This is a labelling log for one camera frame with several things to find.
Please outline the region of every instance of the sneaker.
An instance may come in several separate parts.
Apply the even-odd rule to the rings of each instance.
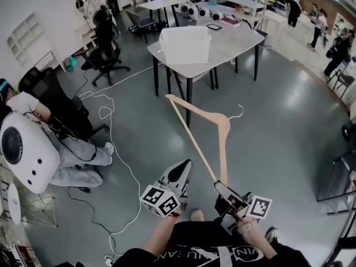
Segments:
[[[266,239],[269,243],[271,243],[274,239],[278,239],[278,229],[277,228],[271,228],[270,231],[266,235]]]
[[[105,148],[109,151],[110,156],[115,152],[115,148],[111,142],[107,142]]]
[[[202,214],[201,210],[195,210],[190,215],[191,221],[204,221],[204,215]]]

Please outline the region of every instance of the white table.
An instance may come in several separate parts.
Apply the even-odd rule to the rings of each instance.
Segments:
[[[186,100],[191,103],[192,99],[192,78],[214,69],[216,79],[216,67],[235,58],[235,72],[238,72],[238,56],[249,49],[255,47],[255,73],[254,80],[257,79],[258,72],[258,57],[259,44],[264,40],[264,37],[257,32],[254,32],[246,23],[242,23],[240,27],[231,28],[218,21],[210,21],[206,24],[216,24],[222,29],[214,31],[209,29],[211,42],[209,48],[209,59],[207,63],[193,65],[167,65],[164,53],[159,42],[155,42],[148,46],[148,50],[153,55],[154,63],[154,81],[156,96],[158,96],[158,61],[162,62],[166,67],[172,69],[175,73],[179,73],[187,78],[187,93]],[[191,111],[187,110],[186,121],[190,124]]]
[[[150,18],[153,18],[153,11],[157,10],[157,14],[158,14],[158,20],[159,22],[161,22],[161,13],[160,13],[160,9],[164,9],[165,11],[165,16],[166,16],[166,22],[168,25],[168,17],[167,17],[167,11],[166,11],[166,7],[171,6],[172,7],[172,11],[173,11],[173,16],[174,16],[174,20],[176,22],[177,27],[179,27],[179,22],[177,19],[177,13],[175,10],[175,5],[178,4],[182,4],[185,1],[183,0],[153,0],[153,1],[149,1],[143,4],[139,4],[140,7],[142,8],[146,8],[148,10],[150,10]]]
[[[293,30],[293,37],[306,45],[314,34],[315,24],[306,14],[300,14],[298,22]]]
[[[267,26],[269,21],[274,21],[275,23],[277,23],[277,32],[280,32],[280,26],[283,24],[287,24],[288,19],[286,17],[283,17],[282,15],[273,12],[271,10],[266,10],[265,14],[263,16],[263,20],[265,21],[265,32],[267,32]]]

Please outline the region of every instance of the stool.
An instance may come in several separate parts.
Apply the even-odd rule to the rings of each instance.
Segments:
[[[340,99],[342,99],[344,94],[345,94],[345,92],[346,92],[346,90],[347,90],[347,88],[355,81],[355,78],[350,76],[350,75],[345,75],[344,73],[341,72],[341,70],[337,70],[336,73],[333,75],[333,77],[330,78],[327,83],[329,83],[335,76],[337,76],[338,79],[336,80],[336,83],[334,85],[333,91],[335,90],[335,87],[336,87],[338,82],[340,82],[341,84],[339,85],[339,87],[337,89],[339,89],[342,85],[345,86],[345,90],[344,90],[344,92],[343,92],[343,94],[341,95],[341,98],[340,98]]]

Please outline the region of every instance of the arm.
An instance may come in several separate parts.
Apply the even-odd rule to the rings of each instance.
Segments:
[[[40,116],[43,122],[47,122],[51,117],[51,111],[41,102],[38,102],[34,112]]]
[[[345,39],[351,38],[352,34],[347,34],[346,36],[341,37],[341,40],[345,41]]]
[[[246,217],[240,220],[238,227],[240,228],[251,221],[253,221],[253,218]],[[241,234],[241,236],[243,237],[246,243],[261,250],[268,259],[272,259],[274,256],[277,255],[277,252],[269,244],[258,226],[255,226],[252,230]]]
[[[161,219],[150,238],[142,246],[142,249],[156,257],[160,256],[165,251],[171,238],[175,222],[176,218],[173,216]]]

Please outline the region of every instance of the person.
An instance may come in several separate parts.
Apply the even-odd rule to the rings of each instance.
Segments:
[[[301,13],[300,5],[295,0],[284,0],[288,5],[288,25],[295,27]]]
[[[354,39],[355,33],[351,29],[346,36],[341,37],[341,41],[335,46],[333,59],[329,62],[328,66],[324,70],[326,77],[330,77],[332,72],[342,63],[349,49],[351,48]]]
[[[84,15],[89,19],[93,19],[96,12],[104,7],[105,4],[100,0],[85,0],[83,5]]]
[[[217,221],[204,221],[200,210],[191,214],[191,221],[176,224],[181,213],[182,210],[161,219],[142,248],[128,250],[113,266],[310,267],[299,251],[278,243],[277,229],[267,238],[258,225],[231,236]],[[252,220],[240,219],[237,228]]]
[[[311,6],[312,6],[311,11],[309,12],[308,16],[310,18],[318,19],[319,17],[318,5],[316,3],[313,3]]]
[[[315,46],[317,45],[318,38],[322,32],[325,31],[328,23],[327,23],[327,13],[325,12],[324,9],[320,9],[320,13],[318,18],[312,17],[310,20],[312,23],[315,24],[314,28],[314,39],[313,41],[308,44],[308,47],[312,50],[315,51]]]
[[[17,94],[4,78],[0,79],[0,99],[2,104],[10,107],[12,111],[38,123],[57,149],[60,165],[50,181],[51,184],[72,187],[97,187],[102,184],[102,177],[95,170],[85,168],[84,165],[110,165],[114,153],[112,143],[107,142],[104,148],[99,148],[72,137],[60,140],[46,124],[51,118],[51,111],[27,93]]]

